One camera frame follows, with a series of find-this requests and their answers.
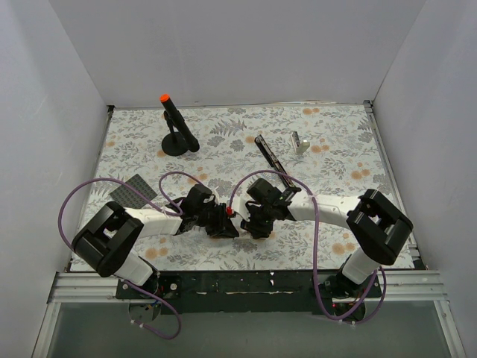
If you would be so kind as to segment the black stapler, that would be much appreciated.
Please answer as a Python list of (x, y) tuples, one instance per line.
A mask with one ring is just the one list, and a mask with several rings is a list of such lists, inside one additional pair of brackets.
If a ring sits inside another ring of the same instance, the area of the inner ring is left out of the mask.
[(264, 158), (267, 160), (269, 166), (275, 171), (279, 172), (279, 177), (286, 188), (295, 187), (294, 182), (288, 177), (287, 172), (278, 160), (277, 156), (272, 152), (265, 139), (261, 134), (255, 137), (254, 142), (261, 151)]

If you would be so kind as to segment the beige stapler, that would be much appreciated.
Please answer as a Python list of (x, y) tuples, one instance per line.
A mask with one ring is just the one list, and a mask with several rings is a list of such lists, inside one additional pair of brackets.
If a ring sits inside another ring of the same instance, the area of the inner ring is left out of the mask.
[(291, 133), (291, 144), (294, 152), (297, 155), (304, 154), (310, 148), (310, 142), (299, 137), (298, 132), (293, 131)]

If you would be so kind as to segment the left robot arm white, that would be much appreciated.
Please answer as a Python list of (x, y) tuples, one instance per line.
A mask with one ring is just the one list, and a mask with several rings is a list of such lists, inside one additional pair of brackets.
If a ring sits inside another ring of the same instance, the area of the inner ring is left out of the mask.
[(159, 281), (153, 276), (153, 266), (133, 253), (137, 239), (179, 235), (195, 226), (203, 227), (212, 238), (239, 236), (227, 215), (227, 205), (219, 204), (204, 185), (194, 185), (185, 198), (173, 203), (182, 210), (181, 216), (127, 208), (110, 201), (72, 240), (73, 251), (101, 277), (114, 275), (129, 280), (140, 297), (151, 298), (158, 291)]

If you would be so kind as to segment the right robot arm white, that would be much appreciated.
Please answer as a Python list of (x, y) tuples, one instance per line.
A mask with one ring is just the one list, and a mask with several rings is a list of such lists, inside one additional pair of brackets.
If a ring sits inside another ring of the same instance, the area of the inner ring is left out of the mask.
[(313, 196), (307, 189), (290, 186), (280, 191), (266, 180), (256, 180), (247, 190), (249, 201), (233, 199), (228, 213), (242, 218), (241, 228), (255, 239), (267, 237), (276, 220), (319, 222), (350, 230), (359, 248), (336, 274), (338, 290), (354, 296), (380, 266), (392, 266), (414, 229), (411, 220), (376, 189), (363, 195)]

